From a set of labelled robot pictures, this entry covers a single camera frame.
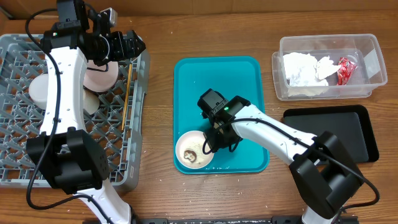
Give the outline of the pink bowl with food scraps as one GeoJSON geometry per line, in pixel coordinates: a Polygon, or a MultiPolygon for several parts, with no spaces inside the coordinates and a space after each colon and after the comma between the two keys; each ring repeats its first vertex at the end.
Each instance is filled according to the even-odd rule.
{"type": "Polygon", "coordinates": [[[175,155],[181,165],[188,169],[201,169],[207,166],[214,157],[211,152],[203,153],[206,138],[201,131],[189,131],[181,135],[175,145],[175,155]]]}

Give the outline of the white round plate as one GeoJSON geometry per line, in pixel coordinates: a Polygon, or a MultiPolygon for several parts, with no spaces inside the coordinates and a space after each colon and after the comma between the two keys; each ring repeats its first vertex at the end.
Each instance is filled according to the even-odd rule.
{"type": "Polygon", "coordinates": [[[104,92],[109,90],[118,79],[118,63],[109,62],[108,71],[105,72],[106,66],[96,66],[92,60],[88,61],[88,68],[95,68],[98,71],[87,70],[83,80],[83,86],[95,92],[104,92]]]}

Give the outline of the white plastic cup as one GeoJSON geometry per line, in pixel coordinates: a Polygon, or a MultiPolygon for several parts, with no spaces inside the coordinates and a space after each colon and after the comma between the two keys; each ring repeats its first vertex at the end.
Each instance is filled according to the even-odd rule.
{"type": "Polygon", "coordinates": [[[88,114],[94,114],[100,106],[98,97],[92,92],[84,89],[83,92],[83,109],[88,114]]]}

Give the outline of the grey-white small bowl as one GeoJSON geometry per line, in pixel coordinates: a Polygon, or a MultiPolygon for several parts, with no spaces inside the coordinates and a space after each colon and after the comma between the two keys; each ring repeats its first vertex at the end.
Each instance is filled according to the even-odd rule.
{"type": "Polygon", "coordinates": [[[29,85],[29,96],[34,104],[42,110],[47,107],[49,76],[45,73],[35,77],[29,85]]]}

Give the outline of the white napkin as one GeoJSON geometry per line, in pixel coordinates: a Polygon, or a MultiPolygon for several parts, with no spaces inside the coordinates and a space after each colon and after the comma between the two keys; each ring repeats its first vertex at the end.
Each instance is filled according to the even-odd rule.
{"type": "Polygon", "coordinates": [[[315,76],[318,60],[314,56],[292,52],[285,54],[283,59],[290,86],[328,86],[326,80],[319,80],[315,76]]]}

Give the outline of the small white tissue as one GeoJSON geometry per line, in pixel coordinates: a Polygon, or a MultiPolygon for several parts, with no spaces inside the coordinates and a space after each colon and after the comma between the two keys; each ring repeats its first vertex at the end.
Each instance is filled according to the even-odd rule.
{"type": "Polygon", "coordinates": [[[321,58],[316,64],[315,77],[318,80],[324,80],[330,75],[336,73],[341,68],[341,65],[335,65],[334,61],[329,56],[321,58]]]}

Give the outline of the red snack wrapper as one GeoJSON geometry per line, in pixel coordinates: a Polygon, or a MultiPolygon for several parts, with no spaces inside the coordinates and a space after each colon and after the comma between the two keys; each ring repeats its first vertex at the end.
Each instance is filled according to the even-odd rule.
{"type": "Polygon", "coordinates": [[[337,85],[346,85],[350,80],[352,74],[357,68],[357,65],[350,61],[348,58],[341,57],[340,61],[338,62],[340,66],[339,70],[337,71],[338,76],[338,83],[337,85]]]}

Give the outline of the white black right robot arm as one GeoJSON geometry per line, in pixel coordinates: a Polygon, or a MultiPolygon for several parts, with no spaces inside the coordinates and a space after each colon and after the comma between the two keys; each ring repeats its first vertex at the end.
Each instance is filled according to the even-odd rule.
{"type": "Polygon", "coordinates": [[[211,127],[204,132],[203,153],[250,140],[284,161],[307,209],[302,223],[336,223],[345,203],[363,185],[354,160],[331,132],[319,136],[291,128],[260,111],[248,100],[227,100],[212,89],[197,103],[211,127]]]}

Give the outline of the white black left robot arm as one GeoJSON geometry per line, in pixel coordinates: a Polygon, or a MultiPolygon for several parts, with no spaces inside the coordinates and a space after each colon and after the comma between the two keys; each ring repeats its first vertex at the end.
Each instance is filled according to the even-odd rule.
{"type": "Polygon", "coordinates": [[[47,106],[26,151],[41,174],[67,200],[80,199],[101,223],[138,223],[133,208],[109,181],[104,149],[87,133],[83,117],[83,79],[89,61],[97,66],[136,58],[146,49],[134,31],[114,29],[112,8],[96,11],[84,1],[58,1],[58,22],[37,41],[45,54],[47,106]]]}

